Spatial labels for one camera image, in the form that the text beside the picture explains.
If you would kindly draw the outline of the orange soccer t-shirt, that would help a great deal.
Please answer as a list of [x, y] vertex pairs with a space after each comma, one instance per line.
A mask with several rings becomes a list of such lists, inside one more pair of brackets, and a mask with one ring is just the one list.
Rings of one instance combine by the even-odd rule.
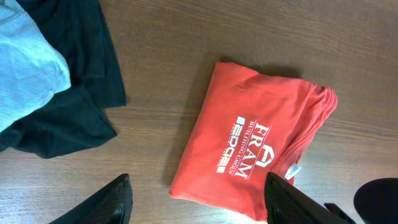
[[169, 194], [264, 222], [266, 175], [293, 184], [338, 103], [333, 89], [218, 62]]

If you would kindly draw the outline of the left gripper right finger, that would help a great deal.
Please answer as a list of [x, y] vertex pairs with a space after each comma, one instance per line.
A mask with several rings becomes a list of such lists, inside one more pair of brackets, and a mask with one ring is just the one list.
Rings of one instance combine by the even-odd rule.
[[267, 173], [264, 199], [268, 224], [350, 224], [335, 204], [324, 207], [273, 172]]

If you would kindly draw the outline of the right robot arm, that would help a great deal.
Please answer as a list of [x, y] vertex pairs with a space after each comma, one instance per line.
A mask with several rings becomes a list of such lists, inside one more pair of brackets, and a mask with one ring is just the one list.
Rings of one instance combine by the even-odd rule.
[[[397, 224], [397, 179], [383, 178], [362, 185], [354, 195], [354, 208], [365, 224]], [[337, 205], [326, 203], [321, 224], [355, 224]]]

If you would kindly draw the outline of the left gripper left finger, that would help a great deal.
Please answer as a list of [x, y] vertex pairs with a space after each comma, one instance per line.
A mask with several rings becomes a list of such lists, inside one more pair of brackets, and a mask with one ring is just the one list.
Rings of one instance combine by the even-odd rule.
[[51, 224], [129, 224], [132, 208], [131, 181], [122, 174]]

